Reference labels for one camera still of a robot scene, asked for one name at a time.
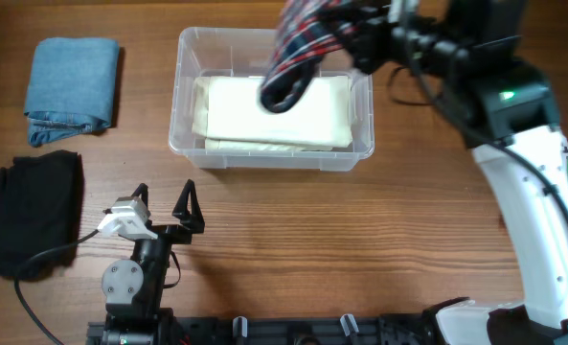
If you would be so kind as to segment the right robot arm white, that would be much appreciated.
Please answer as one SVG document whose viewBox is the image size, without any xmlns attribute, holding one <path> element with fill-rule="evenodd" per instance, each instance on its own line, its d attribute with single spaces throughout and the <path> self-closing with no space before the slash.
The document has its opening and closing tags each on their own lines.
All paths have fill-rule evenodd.
<svg viewBox="0 0 568 345">
<path fill-rule="evenodd" d="M 519 304 L 462 298 L 429 312 L 441 344 L 568 344 L 568 170 L 551 84 L 515 55 L 522 1 L 452 1 L 442 20 L 409 1 L 362 1 L 324 20 L 365 73 L 394 61 L 456 127 L 490 185 L 522 277 Z"/>
</svg>

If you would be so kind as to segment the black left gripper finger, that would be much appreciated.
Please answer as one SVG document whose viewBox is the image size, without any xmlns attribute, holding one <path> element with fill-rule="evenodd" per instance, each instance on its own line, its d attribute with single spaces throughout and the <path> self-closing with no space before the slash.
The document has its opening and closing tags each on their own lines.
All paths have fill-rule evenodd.
<svg viewBox="0 0 568 345">
<path fill-rule="evenodd" d="M 141 183 L 131 195 L 132 197 L 141 198 L 142 202 L 148 207 L 148 185 Z"/>
<path fill-rule="evenodd" d="M 205 220 L 198 203 L 195 184 L 191 179 L 188 179 L 184 185 L 171 214 L 189 232 L 193 234 L 204 233 Z"/>
</svg>

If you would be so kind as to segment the cream cloth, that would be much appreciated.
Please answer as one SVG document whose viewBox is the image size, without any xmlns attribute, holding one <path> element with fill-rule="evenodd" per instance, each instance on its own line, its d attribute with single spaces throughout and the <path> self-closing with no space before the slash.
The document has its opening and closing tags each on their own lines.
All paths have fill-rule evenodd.
<svg viewBox="0 0 568 345">
<path fill-rule="evenodd" d="M 260 78 L 200 77 L 193 133 L 207 150 L 332 150 L 352 142 L 351 80 L 313 80 L 300 101 L 275 114 L 259 102 Z"/>
</svg>

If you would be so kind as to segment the red navy plaid shirt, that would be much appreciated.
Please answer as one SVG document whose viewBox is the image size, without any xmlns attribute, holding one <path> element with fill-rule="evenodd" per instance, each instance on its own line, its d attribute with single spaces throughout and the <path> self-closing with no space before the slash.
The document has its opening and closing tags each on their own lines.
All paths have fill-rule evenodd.
<svg viewBox="0 0 568 345">
<path fill-rule="evenodd" d="M 272 113 L 291 109 L 307 91 L 324 56 L 339 51 L 339 35 L 355 31 L 351 21 L 320 21 L 321 12 L 348 13 L 351 0 L 288 0 L 275 33 L 274 51 L 260 86 L 261 105 Z"/>
</svg>

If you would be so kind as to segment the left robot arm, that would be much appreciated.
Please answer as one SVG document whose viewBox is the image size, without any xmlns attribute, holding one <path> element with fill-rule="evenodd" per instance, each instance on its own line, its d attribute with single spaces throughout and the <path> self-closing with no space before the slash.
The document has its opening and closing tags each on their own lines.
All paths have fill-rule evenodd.
<svg viewBox="0 0 568 345">
<path fill-rule="evenodd" d="M 170 308 L 163 308 L 163 291 L 170 263 L 178 265 L 176 244 L 190 244 L 202 234 L 205 220 L 194 182 L 188 180 L 171 215 L 175 224 L 154 225 L 148 209 L 148 186 L 140 184 L 130 196 L 118 198 L 105 211 L 98 230 L 134 243 L 130 258 L 111 264 L 102 275 L 106 318 L 89 326 L 88 344 L 188 344 L 183 327 Z"/>
</svg>

